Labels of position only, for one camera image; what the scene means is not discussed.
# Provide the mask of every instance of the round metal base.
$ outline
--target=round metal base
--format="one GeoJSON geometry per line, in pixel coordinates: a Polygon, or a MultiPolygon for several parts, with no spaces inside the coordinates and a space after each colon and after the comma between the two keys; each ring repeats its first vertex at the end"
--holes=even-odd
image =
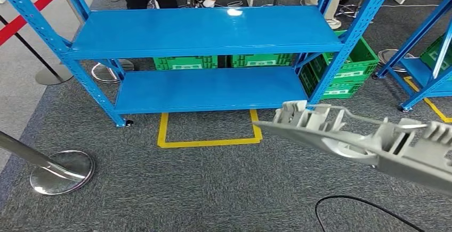
{"type": "MultiPolygon", "coordinates": [[[[119,63],[125,71],[133,71],[135,69],[133,63],[128,60],[120,59],[119,63]]],[[[120,82],[120,80],[116,77],[115,73],[110,68],[100,63],[94,65],[94,67],[91,69],[91,75],[97,81],[106,84],[114,84],[120,82]]]]}
{"type": "Polygon", "coordinates": [[[67,150],[49,156],[66,169],[83,175],[81,181],[63,179],[45,169],[37,167],[30,175],[30,184],[35,191],[44,195],[61,195],[72,192],[86,184],[94,173],[94,160],[86,153],[67,150]]]}
{"type": "Polygon", "coordinates": [[[64,83],[73,77],[65,65],[52,65],[52,68],[58,74],[58,77],[53,75],[48,69],[44,68],[36,74],[36,82],[42,85],[55,85],[64,83]]]}
{"type": "MultiPolygon", "coordinates": [[[[386,63],[392,58],[392,56],[394,56],[394,54],[397,51],[398,51],[397,49],[386,49],[386,50],[383,50],[383,51],[379,51],[378,52],[378,59],[380,61],[378,62],[378,64],[380,66],[386,65],[386,63]]],[[[414,58],[414,56],[409,54],[409,53],[407,53],[405,55],[405,58],[414,58]]],[[[394,67],[392,67],[392,69],[394,71],[396,71],[396,72],[406,72],[405,68],[400,67],[400,66],[394,66],[394,67]]]]}

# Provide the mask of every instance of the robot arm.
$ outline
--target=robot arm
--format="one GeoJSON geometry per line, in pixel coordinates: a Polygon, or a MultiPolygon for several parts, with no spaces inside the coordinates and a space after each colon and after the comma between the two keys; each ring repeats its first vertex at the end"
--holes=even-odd
{"type": "Polygon", "coordinates": [[[325,153],[372,165],[390,176],[452,195],[452,126],[422,124],[402,118],[398,124],[356,116],[344,107],[289,101],[276,110],[273,122],[255,122],[265,131],[325,153]],[[331,109],[337,115],[327,121],[331,109]],[[378,125],[369,135],[342,130],[344,116],[378,125]]]}

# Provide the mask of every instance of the white sock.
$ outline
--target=white sock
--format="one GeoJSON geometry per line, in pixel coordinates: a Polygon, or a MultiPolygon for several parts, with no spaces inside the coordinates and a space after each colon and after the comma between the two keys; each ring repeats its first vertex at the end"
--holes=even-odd
{"type": "Polygon", "coordinates": [[[215,1],[212,0],[204,0],[203,5],[205,7],[214,7],[215,6],[215,1]]]}

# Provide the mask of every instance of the shelf rack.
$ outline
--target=shelf rack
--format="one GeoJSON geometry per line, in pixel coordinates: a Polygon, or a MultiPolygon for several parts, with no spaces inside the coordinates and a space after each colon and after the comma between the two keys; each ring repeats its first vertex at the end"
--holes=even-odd
{"type": "Polygon", "coordinates": [[[90,11],[84,0],[70,0],[84,20],[73,42],[60,37],[30,0],[9,1],[122,127],[123,114],[278,108],[284,101],[303,99],[317,103],[384,0],[365,0],[340,37],[323,19],[330,0],[319,0],[317,6],[126,11],[90,11]],[[190,40],[193,35],[197,41],[190,40]],[[294,52],[301,53],[300,58],[288,67],[124,72],[117,60],[294,52]],[[323,52],[335,56],[307,96],[298,74],[323,52]],[[117,74],[121,86],[115,103],[81,67],[84,59],[100,62],[117,74]]]}
{"type": "Polygon", "coordinates": [[[399,51],[394,54],[390,61],[374,76],[374,78],[384,78],[389,73],[408,93],[410,96],[409,99],[399,106],[400,110],[404,112],[412,110],[416,103],[426,97],[452,96],[452,81],[448,81],[448,79],[452,77],[452,67],[439,73],[441,64],[452,39],[452,19],[449,22],[443,42],[438,50],[438,57],[433,70],[424,64],[420,58],[404,58],[408,51],[412,49],[433,25],[451,9],[452,0],[443,0],[421,26],[409,37],[399,51]],[[393,67],[397,64],[406,68],[407,73],[419,86],[418,92],[414,92],[410,86],[405,83],[403,78],[393,70],[393,67]]]}

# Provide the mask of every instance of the gray carpet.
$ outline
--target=gray carpet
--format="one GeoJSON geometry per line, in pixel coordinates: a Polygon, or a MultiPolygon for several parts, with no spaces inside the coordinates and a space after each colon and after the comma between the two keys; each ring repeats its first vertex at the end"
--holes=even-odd
{"type": "MultiPolygon", "coordinates": [[[[97,8],[117,5],[121,2],[93,2],[97,8]]],[[[431,7],[391,9],[379,12],[366,32],[376,50],[400,46],[431,11],[431,7]]],[[[433,34],[440,32],[435,28],[433,34]]],[[[116,86],[101,87],[114,96],[116,86]]],[[[397,111],[405,98],[388,78],[368,80],[352,99],[328,102],[377,119],[438,120],[423,102],[412,113],[397,111]]],[[[447,106],[450,99],[435,101],[452,115],[447,106]]],[[[258,114],[260,120],[268,121],[273,110],[258,114]]],[[[156,146],[158,114],[127,118],[135,121],[132,127],[115,128],[75,80],[49,86],[21,139],[46,154],[86,151],[96,159],[96,173],[74,193],[42,196],[28,184],[32,167],[11,158],[0,177],[0,231],[321,231],[314,205],[333,194],[365,198],[426,231],[450,231],[452,198],[368,166],[265,132],[255,145],[160,149],[156,146]]],[[[349,129],[369,130],[359,124],[349,129]]],[[[251,133],[248,111],[180,113],[169,116],[167,140],[244,138],[251,133]]],[[[347,199],[328,200],[319,213],[328,232],[413,231],[379,210],[347,199]]]]}

